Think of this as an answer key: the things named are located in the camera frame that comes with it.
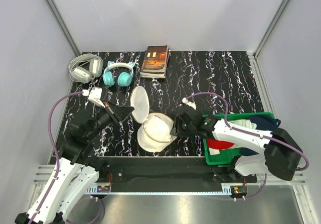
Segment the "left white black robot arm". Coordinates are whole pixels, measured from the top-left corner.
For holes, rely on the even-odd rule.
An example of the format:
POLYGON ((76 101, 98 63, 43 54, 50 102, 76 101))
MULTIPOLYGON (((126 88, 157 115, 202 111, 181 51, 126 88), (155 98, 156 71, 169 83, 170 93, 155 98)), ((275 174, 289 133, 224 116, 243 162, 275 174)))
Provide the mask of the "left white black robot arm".
POLYGON ((72 124, 43 191, 27 212, 17 215, 15 223, 66 223, 85 191, 108 178, 108 162, 91 154, 92 140, 109 124, 121 124, 133 111, 132 106, 105 102, 95 116, 72 124))

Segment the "white mesh laundry bag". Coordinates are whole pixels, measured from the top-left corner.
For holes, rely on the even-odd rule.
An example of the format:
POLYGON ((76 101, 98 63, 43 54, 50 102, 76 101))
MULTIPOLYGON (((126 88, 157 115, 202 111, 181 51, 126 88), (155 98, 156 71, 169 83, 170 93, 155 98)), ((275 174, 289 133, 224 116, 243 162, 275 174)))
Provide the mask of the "white mesh laundry bag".
POLYGON ((151 113, 147 91, 136 86, 130 95, 130 106, 134 108, 132 117, 140 124, 137 141, 147 152, 161 152, 176 140, 170 134, 174 121, 162 113, 151 113))

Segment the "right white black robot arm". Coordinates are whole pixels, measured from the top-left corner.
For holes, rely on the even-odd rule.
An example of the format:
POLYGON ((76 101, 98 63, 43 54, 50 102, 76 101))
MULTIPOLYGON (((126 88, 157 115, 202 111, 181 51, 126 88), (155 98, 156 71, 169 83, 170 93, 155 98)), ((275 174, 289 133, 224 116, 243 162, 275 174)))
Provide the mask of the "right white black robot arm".
POLYGON ((241 127, 222 117, 203 116, 189 105, 181 107, 170 134, 230 142, 254 151, 255 155, 239 155, 232 159, 228 177, 234 182, 251 174, 268 173, 281 180, 291 181, 303 157, 301 148, 284 129, 277 128, 271 132, 241 127))

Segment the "white bra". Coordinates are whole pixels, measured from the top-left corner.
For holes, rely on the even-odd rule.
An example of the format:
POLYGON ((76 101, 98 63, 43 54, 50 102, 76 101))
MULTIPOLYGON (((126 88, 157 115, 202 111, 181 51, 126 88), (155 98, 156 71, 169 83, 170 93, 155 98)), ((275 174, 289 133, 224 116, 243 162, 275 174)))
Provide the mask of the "white bra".
POLYGON ((163 119, 160 116, 151 116, 145 124, 146 132, 155 140, 169 142, 171 140, 170 131, 173 127, 172 121, 163 119))

